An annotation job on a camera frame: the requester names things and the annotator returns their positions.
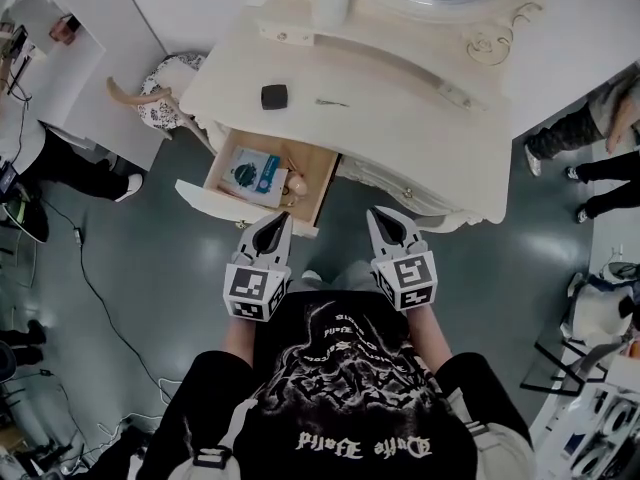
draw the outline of gray floor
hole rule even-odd
[[[562,169],[568,161],[589,160],[590,152],[545,165],[544,176],[536,180],[520,145],[514,143],[504,223],[426,239],[440,277],[436,312],[454,351],[485,354],[531,422],[542,399],[518,384],[533,359],[534,341],[564,312],[566,284],[576,270],[586,269],[591,249],[591,225],[573,221],[589,189],[564,180]],[[192,359],[218,347],[225,332],[224,267],[240,231],[191,209],[173,188],[176,179],[202,183],[210,162],[195,138],[179,132],[163,145],[140,194],[122,204],[91,199],[65,186],[45,187],[49,200],[82,225],[88,275],[115,324],[156,377],[181,379]],[[381,191],[336,179],[318,238],[293,240],[294,274],[311,265],[331,278],[351,261],[369,259],[365,211],[374,204],[398,207]],[[3,318],[9,321],[15,303],[16,327],[33,316],[50,327],[44,367],[64,384],[93,447],[107,440],[98,422],[113,430],[129,412],[154,416],[164,407],[82,280],[70,225],[53,213],[49,222],[51,238],[38,247],[33,288],[2,280]],[[29,389],[18,395],[24,400],[19,412],[26,419],[33,410],[43,427],[30,428],[34,439],[42,441],[47,433],[68,439],[74,426],[56,379],[22,382]]]

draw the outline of drawer front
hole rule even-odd
[[[360,160],[343,158],[338,174],[384,190],[400,204],[419,215],[441,216],[457,211],[457,208],[447,205],[425,190]]]
[[[240,229],[258,222],[275,211],[182,180],[177,181],[176,190],[196,210],[218,219],[235,222]],[[293,233],[306,238],[315,238],[318,235],[318,228],[294,219]]]

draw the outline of chair leg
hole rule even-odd
[[[180,110],[180,107],[178,106],[176,100],[174,100],[171,96],[167,96],[165,98],[165,101],[176,112],[176,114],[178,114],[182,118],[182,120],[184,121],[184,125],[189,128],[189,130],[191,130],[193,134],[198,137],[198,139],[200,139],[200,142],[202,142],[206,146],[206,148],[211,151],[211,153],[215,155],[216,152],[211,147],[211,144],[209,144],[209,140],[207,139],[206,135],[202,133],[202,130],[198,128],[198,126],[191,120],[191,118],[187,114]]]

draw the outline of white shirt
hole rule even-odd
[[[13,162],[13,168],[22,174],[38,158],[44,147],[45,129],[34,117],[33,112],[25,111],[22,125],[21,101],[3,94],[0,98],[0,166]]]

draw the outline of gray pants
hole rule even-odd
[[[319,290],[383,293],[373,278],[371,265],[362,260],[353,263],[347,270],[336,277],[331,284],[316,279],[296,279],[289,285],[287,293]]]
[[[603,140],[591,117],[589,105],[560,119],[551,128],[527,139],[529,150],[538,160],[550,160],[562,151],[573,151]]]

